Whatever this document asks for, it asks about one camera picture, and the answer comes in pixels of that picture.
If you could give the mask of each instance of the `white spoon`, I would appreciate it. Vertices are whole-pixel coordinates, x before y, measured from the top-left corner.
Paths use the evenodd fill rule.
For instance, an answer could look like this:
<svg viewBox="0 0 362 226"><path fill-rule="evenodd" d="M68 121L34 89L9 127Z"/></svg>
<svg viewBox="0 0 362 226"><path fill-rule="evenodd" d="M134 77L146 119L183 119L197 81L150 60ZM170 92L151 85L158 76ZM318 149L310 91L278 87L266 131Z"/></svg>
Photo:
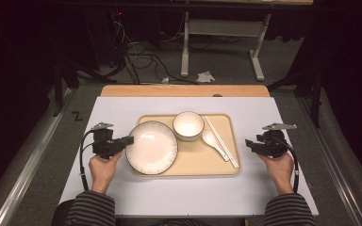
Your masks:
<svg viewBox="0 0 362 226"><path fill-rule="evenodd" d="M222 155L222 158L224 159L225 162L228 162L228 160L230 160L228 155L225 154L225 152L217 144L216 138L214 137L213 133L211 133L210 131L204 131L202 133L202 139L206 144L215 148Z"/></svg>

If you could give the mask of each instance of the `trash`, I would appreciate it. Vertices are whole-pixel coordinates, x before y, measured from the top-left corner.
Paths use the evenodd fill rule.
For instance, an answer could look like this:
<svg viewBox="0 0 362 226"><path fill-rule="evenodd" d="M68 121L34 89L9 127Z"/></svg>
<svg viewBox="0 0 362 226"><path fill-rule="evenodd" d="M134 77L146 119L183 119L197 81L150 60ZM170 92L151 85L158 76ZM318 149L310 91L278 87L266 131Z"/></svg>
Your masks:
<svg viewBox="0 0 362 226"><path fill-rule="evenodd" d="M216 79L214 79L214 77L211 75L211 73L209 71L205 72L205 73L198 73L198 80L196 80L197 82L207 82L210 83L210 80L215 81Z"/></svg>
<svg viewBox="0 0 362 226"><path fill-rule="evenodd" d="M161 83L169 85L169 77L163 78L163 80L161 80Z"/></svg>

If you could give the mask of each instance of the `wooden tray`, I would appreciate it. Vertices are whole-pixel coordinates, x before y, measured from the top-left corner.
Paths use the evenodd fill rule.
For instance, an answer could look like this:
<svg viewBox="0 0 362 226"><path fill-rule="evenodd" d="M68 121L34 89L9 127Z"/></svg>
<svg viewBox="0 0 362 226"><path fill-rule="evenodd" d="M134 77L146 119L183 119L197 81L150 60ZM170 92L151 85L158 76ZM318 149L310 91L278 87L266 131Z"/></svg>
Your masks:
<svg viewBox="0 0 362 226"><path fill-rule="evenodd" d="M176 115L145 115L139 120L139 123L145 121L160 121L173 130L173 119ZM207 116L217 133L222 138L228 151L233 155L239 164L235 169L231 161L225 162L222 156L212 147L204 143L202 138L192 142L186 142L177 139L178 154L174 163L166 171L158 175L145 175L133 169L137 176L198 176L198 175L231 175L240 171L239 152L237 149L234 130L230 118L224 114L201 114ZM209 130L210 126L205 121L205 129Z"/></svg>

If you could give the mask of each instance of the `person's left hand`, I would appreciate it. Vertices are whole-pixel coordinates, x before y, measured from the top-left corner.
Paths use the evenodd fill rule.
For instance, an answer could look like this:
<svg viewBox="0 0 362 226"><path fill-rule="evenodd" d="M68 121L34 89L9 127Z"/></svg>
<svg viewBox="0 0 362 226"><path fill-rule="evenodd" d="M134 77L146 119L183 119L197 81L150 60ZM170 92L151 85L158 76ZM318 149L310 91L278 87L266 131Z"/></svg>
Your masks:
<svg viewBox="0 0 362 226"><path fill-rule="evenodd" d="M117 161L123 151L114 154L110 159L101 158L96 155L90 159L90 174L92 175L92 191L106 194L108 186L116 174Z"/></svg>

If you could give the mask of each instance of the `white desk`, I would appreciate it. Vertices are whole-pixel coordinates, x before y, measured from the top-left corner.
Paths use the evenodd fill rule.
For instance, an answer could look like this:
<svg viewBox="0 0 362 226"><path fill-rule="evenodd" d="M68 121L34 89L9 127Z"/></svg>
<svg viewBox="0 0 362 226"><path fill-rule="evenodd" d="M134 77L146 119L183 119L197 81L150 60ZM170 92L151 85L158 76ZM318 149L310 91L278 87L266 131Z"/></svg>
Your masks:
<svg viewBox="0 0 362 226"><path fill-rule="evenodd" d="M123 155L107 192L116 200L116 215L120 218L263 215L266 203L276 196L276 190L264 163L245 146L245 138L256 140L255 135L265 132L262 126L282 122L273 98L98 97L86 132L104 121L114 124L111 127L114 138L124 137L142 115L176 114L186 110L202 114L225 113L231 118L241 159L240 173L232 176L137 177ZM93 137L88 136L85 145L92 142ZM92 156L91 149L83 156L90 187L88 161ZM82 191L77 156L60 202L74 199ZM307 200L312 214L317 215L318 209L302 173L299 193Z"/></svg>

